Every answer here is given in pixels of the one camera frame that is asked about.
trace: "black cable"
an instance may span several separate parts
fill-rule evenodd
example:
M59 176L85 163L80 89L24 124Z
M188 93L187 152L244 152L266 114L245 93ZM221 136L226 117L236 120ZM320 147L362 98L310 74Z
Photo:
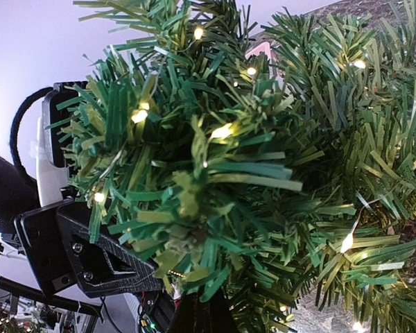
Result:
M32 179L28 173L26 172L26 169L21 164L19 150L17 148L17 137L19 134L19 128L21 120L23 119L23 116L25 115L26 111L29 110L29 108L36 102L37 100L45 97L49 92L53 90L52 87L47 87L40 89L39 91L35 92L34 94L26 97L24 102L20 105L19 109L17 110L17 113L14 116L14 119L12 120L11 125L11 131L10 131L10 139L9 139L9 146L11 150L11 157L12 162L14 163L14 166L20 176L24 179L25 183L31 186L36 187L37 183L34 182L34 179Z
M103 297L100 297L100 300L102 301L102 305L103 305L103 308L104 308L104 310L105 310L105 312L106 312L106 315L107 315L107 317L108 317L108 320L110 321L110 323L111 323L111 325L112 325L112 327L118 332L118 333L123 333L118 327L117 327L117 325L116 325L116 323L112 320L112 318L111 318L111 316L110 316L110 312L108 311L108 308L107 308L107 306L106 306L106 303L105 303L105 299L103 298Z

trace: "led light bulb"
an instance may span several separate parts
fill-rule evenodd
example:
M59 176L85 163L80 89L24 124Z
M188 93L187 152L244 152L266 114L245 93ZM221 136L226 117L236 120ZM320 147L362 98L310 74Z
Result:
M214 139L225 139L226 137L229 137L233 133L230 129L231 126L232 123L227 123L226 125L215 129L211 134L211 137Z
M340 248L340 253L346 253L350 248L352 248L354 242L353 233L348 234L342 242L342 247Z
M94 201L96 201L97 203L102 203L103 201L105 201L105 194L100 192L95 193Z
M147 111L142 109L142 110L139 110L136 114L134 114L134 115L131 117L131 120L132 120L134 123L140 123L140 122L142 122L143 120L145 120L147 116L148 116Z
M203 29L202 28L197 28L194 30L194 39L195 40L200 40L203 36Z
M140 103L139 107L140 107L141 110L148 111L150 109L150 103L148 103L148 102Z
M367 67L367 64L365 64L365 61L363 60L356 60L355 62L353 62L353 66L356 66L360 69L365 69Z
M358 331L358 332L361 332L362 331L362 324L361 323L359 323L358 321L356 321L354 324L353 324L353 331Z
M256 75L257 73L257 69L255 69L254 67L250 67L249 69L247 69L247 73L248 75Z

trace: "artificial pine branch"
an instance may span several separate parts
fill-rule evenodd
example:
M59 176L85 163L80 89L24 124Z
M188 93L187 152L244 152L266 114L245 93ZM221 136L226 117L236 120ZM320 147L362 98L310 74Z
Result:
M268 59L245 58L249 13L232 0L76 4L150 34L108 49L63 129L94 241L116 218L166 286L177 273L203 302L224 287L242 332L292 330L313 285L372 332L416 332L416 240L388 234L416 218L415 1L399 34L275 15L290 96Z

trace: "warm white light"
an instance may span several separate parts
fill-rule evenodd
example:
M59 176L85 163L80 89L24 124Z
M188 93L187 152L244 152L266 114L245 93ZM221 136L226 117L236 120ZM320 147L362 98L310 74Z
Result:
M247 73L248 75L256 75L257 69L255 69L254 67L250 67L249 69L247 69Z
M143 120L145 120L147 116L148 116L147 111L142 109L142 110L139 110L136 114L134 114L134 115L131 117L131 120L132 120L134 123L140 123L140 122L142 122Z
M202 38L203 36L203 29L202 28L197 28L194 30L194 39L195 40L199 40L200 38Z
M140 103L139 107L143 110L148 111L150 109L150 103L148 103L148 102Z
M232 123L227 123L226 125L215 129L211 134L211 137L214 139L225 139L226 137L229 137L232 134L230 129L231 126Z
M362 324L361 323L359 323L358 321L356 321L354 324L353 324L353 330L354 331L362 331Z
M105 201L105 194L99 192L95 193L94 201L96 201L97 203L102 203L103 201Z
M348 234L342 242L342 247L340 248L340 253L346 253L350 248L352 248L354 242L353 233Z
M363 60L356 60L355 62L353 62L353 66L356 66L360 69L365 69L367 67L367 64L365 64L365 61Z

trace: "black device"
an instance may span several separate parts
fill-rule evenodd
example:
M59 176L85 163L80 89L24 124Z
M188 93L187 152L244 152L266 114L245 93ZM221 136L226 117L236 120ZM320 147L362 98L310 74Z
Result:
M39 206L37 189L26 184L15 167L0 157L0 233L14 235L14 218Z
M52 296L75 283L90 298L161 290L154 264L131 255L105 226L99 241L89 242L90 216L86 204L66 199L15 219L43 293Z
M142 314L147 315L159 332L165 332L175 313L173 299L167 293L158 292L145 292L137 298L142 306Z

